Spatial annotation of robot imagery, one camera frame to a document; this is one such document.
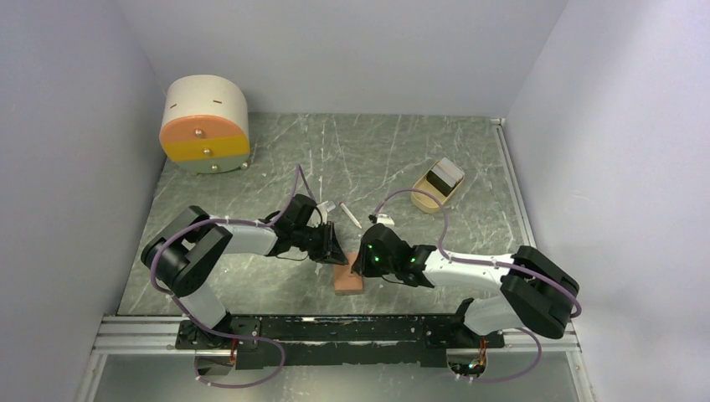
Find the pink leather card holder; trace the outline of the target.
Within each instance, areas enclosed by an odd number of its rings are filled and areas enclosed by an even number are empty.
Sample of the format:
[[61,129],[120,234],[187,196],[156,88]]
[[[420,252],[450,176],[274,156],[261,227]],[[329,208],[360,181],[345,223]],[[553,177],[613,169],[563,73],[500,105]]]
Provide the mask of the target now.
[[358,257],[357,251],[346,253],[346,265],[333,265],[333,290],[339,296],[359,295],[364,292],[363,278],[352,268]]

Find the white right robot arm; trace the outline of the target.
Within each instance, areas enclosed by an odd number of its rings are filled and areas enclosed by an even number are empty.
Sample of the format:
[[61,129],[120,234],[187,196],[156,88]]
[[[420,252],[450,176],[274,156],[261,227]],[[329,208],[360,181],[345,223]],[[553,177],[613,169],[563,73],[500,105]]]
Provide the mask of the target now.
[[505,255],[472,255],[442,245],[409,245],[388,226],[376,224],[361,238],[352,268],[364,277],[395,276],[411,287],[470,287],[490,292],[487,299],[464,302],[452,337],[463,347],[483,335],[524,327],[560,339],[581,313],[578,282],[540,250],[521,245]]

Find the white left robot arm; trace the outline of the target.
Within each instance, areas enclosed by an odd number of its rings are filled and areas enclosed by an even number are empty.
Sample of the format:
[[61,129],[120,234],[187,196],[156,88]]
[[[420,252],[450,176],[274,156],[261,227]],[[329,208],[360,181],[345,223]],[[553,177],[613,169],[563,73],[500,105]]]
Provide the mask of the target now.
[[257,221],[216,218],[189,206],[143,248],[140,261],[152,282],[200,322],[198,337],[221,348],[231,338],[232,318],[208,284],[213,268],[225,254],[279,257],[293,248],[316,263],[348,263],[333,222],[301,193]]

